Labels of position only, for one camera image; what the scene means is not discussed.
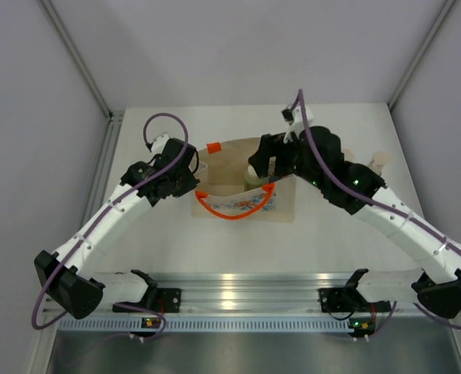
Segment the light green round-cap bottle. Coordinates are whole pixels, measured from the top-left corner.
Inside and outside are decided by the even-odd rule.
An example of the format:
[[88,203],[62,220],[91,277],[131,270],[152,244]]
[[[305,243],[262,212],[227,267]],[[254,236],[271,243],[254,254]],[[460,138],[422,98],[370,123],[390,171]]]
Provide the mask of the light green round-cap bottle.
[[267,185],[270,180],[270,176],[267,175],[264,178],[260,178],[257,174],[255,169],[249,164],[248,168],[244,174],[245,180],[245,191],[250,191],[253,189],[258,189],[263,185]]

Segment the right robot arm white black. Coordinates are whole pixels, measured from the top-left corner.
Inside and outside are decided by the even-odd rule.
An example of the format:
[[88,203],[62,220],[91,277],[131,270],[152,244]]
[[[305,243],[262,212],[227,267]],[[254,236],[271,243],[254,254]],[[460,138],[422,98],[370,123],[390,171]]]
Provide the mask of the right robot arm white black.
[[264,135],[248,162],[260,178],[304,179],[329,203],[378,230],[417,264],[412,270],[356,270],[342,291],[349,307],[361,311],[369,303],[410,302],[444,319],[459,314],[461,245],[413,212],[373,170],[347,161],[340,138],[327,128]]

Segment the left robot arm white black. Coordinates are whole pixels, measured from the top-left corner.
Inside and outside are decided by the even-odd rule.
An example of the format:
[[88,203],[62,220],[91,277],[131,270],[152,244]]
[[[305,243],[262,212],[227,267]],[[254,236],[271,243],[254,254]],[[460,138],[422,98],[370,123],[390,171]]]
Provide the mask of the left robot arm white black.
[[98,273],[100,261],[128,226],[167,197],[181,197],[199,180],[191,169],[197,149],[166,134],[153,142],[153,160],[138,161],[121,176],[107,202],[67,242],[42,251],[34,266],[41,294],[75,319],[98,308],[120,310],[124,304],[146,312],[157,302],[157,283],[141,270]]

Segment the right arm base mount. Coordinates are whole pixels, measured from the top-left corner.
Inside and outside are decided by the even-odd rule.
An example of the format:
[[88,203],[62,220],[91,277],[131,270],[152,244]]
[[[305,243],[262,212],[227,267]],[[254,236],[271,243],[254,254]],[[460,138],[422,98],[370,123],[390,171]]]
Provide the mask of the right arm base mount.
[[355,312],[353,303],[347,298],[344,288],[319,288],[318,299],[324,313]]

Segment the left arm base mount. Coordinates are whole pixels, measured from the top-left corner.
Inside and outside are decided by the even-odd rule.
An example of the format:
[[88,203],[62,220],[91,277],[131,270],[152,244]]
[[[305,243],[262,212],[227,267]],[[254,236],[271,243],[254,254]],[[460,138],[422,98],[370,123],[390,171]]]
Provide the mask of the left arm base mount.
[[180,288],[159,288],[151,309],[160,314],[179,313],[181,294]]

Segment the beige pump bottle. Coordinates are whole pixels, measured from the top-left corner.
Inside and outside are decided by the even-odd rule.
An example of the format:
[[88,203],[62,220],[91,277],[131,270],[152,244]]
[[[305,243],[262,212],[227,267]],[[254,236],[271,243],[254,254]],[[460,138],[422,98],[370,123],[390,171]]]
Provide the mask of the beige pump bottle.
[[344,159],[349,162],[354,162],[354,154],[350,150],[343,150]]

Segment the canvas bag with orange handles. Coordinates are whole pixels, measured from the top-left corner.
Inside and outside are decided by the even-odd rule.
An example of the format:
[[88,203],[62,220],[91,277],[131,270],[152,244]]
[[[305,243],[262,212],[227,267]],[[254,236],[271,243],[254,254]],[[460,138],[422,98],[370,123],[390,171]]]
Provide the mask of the canvas bag with orange handles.
[[245,191],[248,158],[260,138],[209,143],[199,150],[199,180],[192,202],[194,218],[249,219],[290,223],[294,220],[296,179],[281,178],[271,189]]

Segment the grey-green pump bottle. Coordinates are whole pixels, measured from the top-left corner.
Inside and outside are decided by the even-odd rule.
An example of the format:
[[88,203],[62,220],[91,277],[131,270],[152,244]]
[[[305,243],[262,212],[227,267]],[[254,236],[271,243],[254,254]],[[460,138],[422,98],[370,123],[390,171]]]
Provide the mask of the grey-green pump bottle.
[[384,167],[391,161],[391,155],[385,151],[376,151],[372,154],[370,161],[366,164],[366,166],[376,173],[377,175],[381,176]]

